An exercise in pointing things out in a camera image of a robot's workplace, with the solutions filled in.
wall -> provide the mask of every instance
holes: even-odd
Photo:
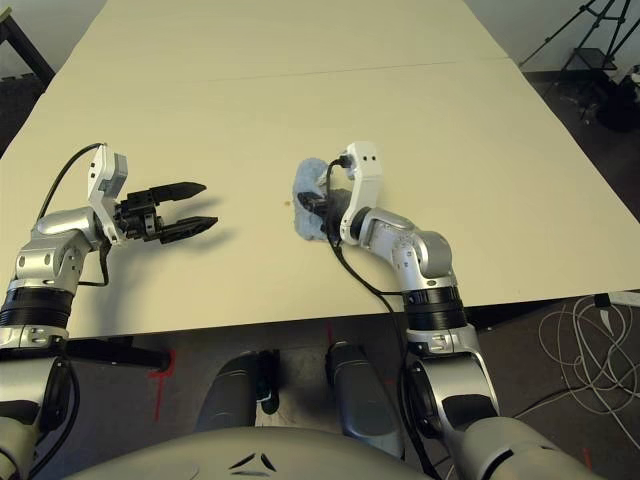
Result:
[[[588,0],[465,0],[469,8],[482,22],[493,38],[516,62],[524,60],[534,49],[542,44],[546,36],[551,35],[578,11],[580,5]],[[618,14],[623,0],[617,0],[611,9]],[[592,8],[600,10],[606,0],[597,0]],[[627,14],[627,23],[622,32],[640,17],[640,2],[631,1]],[[532,58],[523,68],[525,71],[559,70],[571,53],[571,49],[580,43],[592,25],[594,17],[583,13],[560,35]],[[615,22],[603,22],[586,46],[607,50]],[[618,55],[615,63],[621,78],[631,68],[640,63],[640,28],[631,36]]]
[[[106,0],[0,0],[0,9],[9,5],[13,16],[51,66],[58,70],[71,54]],[[474,14],[516,62],[523,60],[587,0],[466,0]],[[601,6],[606,0],[598,0]],[[615,11],[623,0],[617,0]],[[632,0],[627,28],[640,16],[640,2]],[[583,14],[545,47],[524,68],[526,71],[558,70],[568,58],[593,17]],[[606,50],[613,30],[605,22],[590,40],[590,46]],[[619,52],[617,77],[640,63],[640,28]],[[0,78],[29,72],[29,68],[6,42],[0,45]]]
[[[49,62],[59,70],[106,0],[0,0]],[[0,78],[31,70],[4,42],[0,45]]]

blue cloth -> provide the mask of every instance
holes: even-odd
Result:
[[[319,158],[307,158],[299,166],[293,181],[293,205],[295,218],[293,224],[296,232],[305,240],[327,240],[327,236],[320,230],[322,219],[305,210],[298,200],[298,193],[314,192],[326,195],[326,188],[316,185],[318,178],[327,169],[327,162]]]

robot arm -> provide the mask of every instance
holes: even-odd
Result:
[[[217,221],[192,217],[165,226],[157,216],[160,202],[204,190],[195,183],[154,187],[119,204],[126,177],[126,157],[99,146],[89,168],[90,206],[38,219],[18,253],[0,308],[0,479],[28,478],[38,437],[66,417],[72,380],[66,327],[87,254],[100,251],[105,281],[86,284],[106,285],[111,245],[136,238],[168,243]]]
[[[467,323],[452,268],[451,248],[436,232],[376,208],[381,158],[369,142],[351,144],[339,163],[354,180],[342,202],[325,205],[329,231],[387,261],[404,300],[409,328],[408,401],[420,433],[441,440],[460,478],[597,478],[524,423],[499,416],[499,406],[477,334]]]

black cable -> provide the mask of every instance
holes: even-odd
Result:
[[[449,455],[447,455],[442,460],[438,460],[436,463],[434,463],[433,466],[434,467],[439,467],[440,465],[442,465],[444,462],[446,462],[449,459],[451,459],[451,457]]]
[[[407,435],[409,436],[409,439],[411,440],[411,443],[418,455],[418,459],[420,460],[420,465],[422,467],[422,471],[427,474],[430,475],[431,477],[433,477],[435,480],[440,480],[440,476],[438,475],[437,470],[434,468],[434,466],[431,464],[431,461],[429,460],[429,456],[427,455],[427,452],[424,449],[424,445],[422,444],[422,441],[420,440],[420,435],[418,433],[417,427],[415,426],[415,424],[413,423],[413,415],[408,415],[407,411],[406,411],[406,407],[405,407],[405,402],[404,402],[404,397],[403,397],[403,385],[404,385],[404,375],[405,375],[405,363],[406,363],[406,358],[407,358],[407,353],[408,351],[404,348],[404,338],[402,337],[402,332],[400,331],[400,327],[398,325],[397,319],[395,318],[395,312],[393,311],[393,308],[391,307],[391,305],[389,304],[389,302],[387,301],[386,298],[384,298],[384,295],[402,295],[401,292],[383,292],[381,290],[378,290],[377,288],[375,288],[373,285],[371,285],[369,282],[367,282],[364,278],[362,278],[360,275],[358,275],[358,273],[351,267],[351,265],[349,265],[349,263],[346,261],[346,259],[344,258],[344,255],[342,253],[342,247],[340,246],[340,236],[337,236],[336,239],[336,243],[334,244],[333,242],[333,238],[334,238],[334,232],[333,232],[333,225],[331,223],[331,215],[330,215],[330,210],[331,210],[331,170],[333,169],[334,166],[336,165],[343,165],[342,160],[340,159],[336,159],[334,161],[332,161],[329,166],[327,167],[327,181],[326,181],[326,185],[327,185],[327,205],[328,205],[328,211],[327,211],[327,215],[325,218],[325,230],[327,233],[327,240],[329,241],[329,245],[331,246],[331,250],[333,251],[335,257],[338,259],[338,261],[340,262],[340,264],[345,268],[345,270],[347,270],[347,272],[349,272],[349,274],[355,278],[358,282],[360,282],[367,290],[369,290],[373,295],[375,295],[386,307],[386,309],[389,311],[389,314],[391,315],[391,319],[393,321],[393,327],[394,327],[394,331],[396,334],[396,339],[398,341],[398,349],[400,352],[400,358],[401,360],[401,364],[400,364],[400,368],[398,369],[398,376],[396,379],[396,394],[398,397],[398,408],[400,410],[400,416],[402,418],[402,423],[404,425],[405,430],[407,431]]]
[[[109,285],[109,267],[107,266],[107,255],[111,250],[109,240],[104,240],[100,246],[100,270],[102,271],[102,282],[78,282],[78,285],[87,287],[106,287]]]
[[[563,395],[563,394],[565,394],[565,393],[569,393],[569,392],[580,392],[580,391],[583,391],[583,390],[584,390],[584,388],[580,388],[580,387],[577,387],[577,388],[575,388],[575,387],[566,388],[566,387],[565,387],[565,388],[562,388],[562,389],[560,389],[560,390],[556,390],[555,392],[551,392],[551,393],[549,393],[548,395],[545,395],[544,397],[542,397],[542,398],[540,398],[540,399],[536,400],[535,402],[533,402],[533,403],[532,403],[531,405],[529,405],[528,407],[523,408],[523,409],[522,409],[522,410],[520,410],[518,413],[516,413],[516,414],[512,415],[512,418],[517,418],[517,417],[519,417],[520,415],[523,415],[523,414],[527,413],[527,412],[528,412],[529,410],[531,410],[532,408],[537,407],[538,405],[540,405],[540,404],[541,404],[541,403],[543,403],[543,402],[546,402],[547,400],[551,400],[551,399],[553,399],[553,398],[555,398],[555,397],[559,397],[560,395]]]
[[[331,250],[333,251],[334,255],[336,256],[336,258],[338,259],[338,261],[342,264],[342,266],[345,268],[345,270],[347,270],[347,272],[349,272],[351,274],[351,276],[353,278],[355,278],[356,280],[358,280],[362,285],[365,286],[365,288],[367,290],[369,290],[371,293],[373,293],[375,296],[377,296],[378,298],[380,298],[381,295],[402,295],[402,292],[384,292],[382,290],[378,290],[377,288],[375,288],[373,285],[371,285],[369,282],[367,282],[364,278],[362,278],[360,275],[358,275],[358,272],[356,272],[353,267],[351,267],[351,265],[349,265],[349,263],[347,262],[347,260],[344,258],[344,255],[342,253],[342,247],[340,246],[340,235],[337,235],[337,240],[336,243],[333,243],[333,237],[334,237],[334,233],[333,232],[333,224],[330,221],[330,209],[331,209],[331,170],[333,170],[333,167],[335,167],[336,165],[340,165],[340,166],[344,166],[343,165],[343,161],[341,159],[336,159],[334,161],[332,161],[329,166],[327,167],[327,218],[325,220],[325,230],[327,231],[327,240],[329,240],[329,245],[331,246]],[[382,299],[382,302],[385,303],[385,306],[387,307],[388,310],[391,309],[391,307],[388,305],[388,302],[384,299]]]
[[[34,478],[40,471],[45,467],[47,463],[53,458],[53,456],[60,450],[62,444],[65,442],[71,430],[73,429],[73,425],[76,423],[76,418],[78,417],[78,411],[80,410],[80,383],[78,382],[78,376],[76,375],[76,371],[73,368],[73,364],[69,363],[69,373],[71,374],[71,385],[73,386],[73,408],[71,410],[71,414],[69,415],[69,420],[67,420],[67,424],[64,426],[64,430],[56,440],[56,443],[49,449],[42,460],[40,460],[29,472],[29,478]]]
[[[56,190],[58,189],[58,185],[60,185],[60,182],[62,181],[62,178],[65,176],[67,171],[71,168],[71,166],[75,163],[75,161],[78,160],[85,153],[90,152],[91,150],[95,150],[96,148],[99,148],[102,145],[104,145],[104,144],[103,143],[92,143],[91,145],[87,145],[86,147],[78,150],[67,161],[67,163],[65,163],[64,167],[62,167],[62,170],[60,170],[60,173],[58,173],[58,176],[53,181],[53,185],[51,185],[51,188],[49,189],[49,193],[47,193],[47,196],[44,199],[44,203],[42,204],[42,208],[40,208],[40,213],[38,213],[38,218],[36,220],[40,220],[42,217],[44,217],[46,215],[47,209],[49,208],[49,204],[51,203],[51,199],[53,198],[53,194],[56,193]]]
[[[40,212],[38,213],[38,218],[36,221],[40,220],[47,214],[47,209],[49,208],[49,204],[53,199],[53,195],[56,193],[60,182],[64,178],[65,174],[69,171],[71,166],[78,160],[82,155],[91,150],[95,150],[96,148],[100,148],[104,143],[92,143],[91,145],[87,145],[86,147],[78,150],[68,161],[65,163],[58,176],[53,181],[51,188],[49,189],[49,193],[44,199],[42,207],[40,208]],[[100,270],[102,271],[102,282],[78,282],[78,285],[84,285],[88,287],[106,287],[109,285],[109,269],[107,267],[107,255],[109,254],[109,250],[111,249],[111,244],[109,241],[104,241],[103,246],[100,247]]]
[[[404,425],[405,430],[407,431],[407,435],[409,436],[409,440],[411,440],[411,444],[413,445],[416,454],[418,455],[418,460],[420,461],[420,466],[422,467],[422,471],[425,475],[429,475],[434,480],[440,480],[440,475],[438,471],[435,469],[435,466],[431,463],[429,459],[429,455],[424,448],[424,444],[420,439],[420,434],[418,432],[418,428],[415,425],[415,415],[413,410],[411,409],[411,402],[405,401],[406,396],[406,353],[403,357],[402,365],[400,366],[400,372],[398,373],[398,383],[396,384],[396,393],[398,396],[398,404],[400,410],[400,417],[402,419],[402,423]]]

white table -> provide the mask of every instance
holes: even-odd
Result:
[[[380,3],[110,0],[0,161],[2,277],[62,164],[107,141],[129,158],[124,192],[198,181],[160,213],[220,222],[113,249],[112,284],[74,301],[73,337],[381,312],[297,236],[290,203],[301,160],[371,140],[379,205],[445,235],[466,305],[640,286],[640,226],[466,6]],[[50,211],[85,195],[78,165]],[[381,261],[346,254],[394,288]]]

